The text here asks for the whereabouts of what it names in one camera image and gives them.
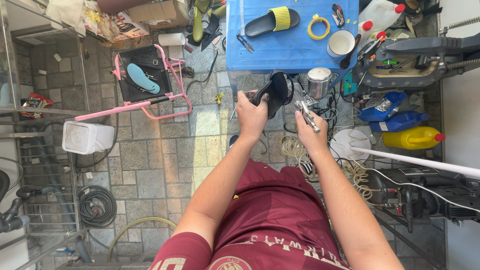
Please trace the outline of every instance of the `blue plastic jug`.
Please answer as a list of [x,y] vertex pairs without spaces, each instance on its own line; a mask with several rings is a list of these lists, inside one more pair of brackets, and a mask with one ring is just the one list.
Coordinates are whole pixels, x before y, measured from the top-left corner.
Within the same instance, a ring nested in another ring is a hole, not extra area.
[[382,99],[384,98],[392,102],[390,107],[388,107],[388,109],[385,112],[381,110],[377,110],[375,107],[371,107],[368,109],[361,110],[361,114],[358,115],[358,118],[360,118],[365,122],[385,121],[388,119],[388,115],[393,111],[393,109],[395,109],[395,107],[400,105],[402,100],[407,98],[407,95],[405,93],[390,92],[382,97]]
[[385,122],[370,122],[372,131],[377,132],[400,132],[416,127],[422,121],[428,120],[428,114],[414,110],[397,112]]

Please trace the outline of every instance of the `maroon jersey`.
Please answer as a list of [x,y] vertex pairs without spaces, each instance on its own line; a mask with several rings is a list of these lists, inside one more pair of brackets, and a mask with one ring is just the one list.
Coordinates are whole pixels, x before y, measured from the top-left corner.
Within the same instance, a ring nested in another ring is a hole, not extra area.
[[249,160],[215,236],[179,233],[150,270],[338,270],[349,268],[322,202],[301,171]]

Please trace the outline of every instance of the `spoon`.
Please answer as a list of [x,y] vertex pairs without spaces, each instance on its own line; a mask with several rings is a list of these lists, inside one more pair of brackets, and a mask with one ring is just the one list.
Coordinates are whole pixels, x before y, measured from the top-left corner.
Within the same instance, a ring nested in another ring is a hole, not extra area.
[[341,69],[347,69],[348,66],[350,66],[350,57],[352,57],[352,53],[355,51],[355,49],[359,45],[360,38],[361,38],[361,34],[358,34],[355,37],[355,45],[353,46],[353,49],[349,53],[347,53],[347,56],[345,57],[345,59],[342,60],[342,62],[340,62],[340,68]]

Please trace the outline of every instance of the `paper cup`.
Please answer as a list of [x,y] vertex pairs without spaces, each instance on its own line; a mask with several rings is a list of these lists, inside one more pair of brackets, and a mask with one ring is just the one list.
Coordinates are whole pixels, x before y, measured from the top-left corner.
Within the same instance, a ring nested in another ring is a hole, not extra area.
[[158,34],[158,42],[161,46],[185,45],[183,33]]
[[341,57],[349,53],[355,45],[355,38],[347,30],[338,30],[328,40],[327,52],[331,57]]

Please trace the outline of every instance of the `hand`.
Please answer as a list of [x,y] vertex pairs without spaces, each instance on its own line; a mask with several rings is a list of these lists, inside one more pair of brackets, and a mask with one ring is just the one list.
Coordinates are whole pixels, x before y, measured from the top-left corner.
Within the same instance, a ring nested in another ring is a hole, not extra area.
[[238,92],[237,115],[239,118],[241,137],[246,138],[252,144],[252,147],[260,139],[260,135],[267,124],[268,114],[268,94],[264,94],[260,105],[256,107],[248,99],[252,98],[253,94],[258,91]]
[[313,115],[315,124],[320,128],[320,133],[315,133],[313,128],[305,122],[301,112],[295,112],[297,119],[297,129],[299,132],[299,139],[303,146],[310,154],[313,152],[328,151],[327,147],[327,122],[322,117],[310,111]]

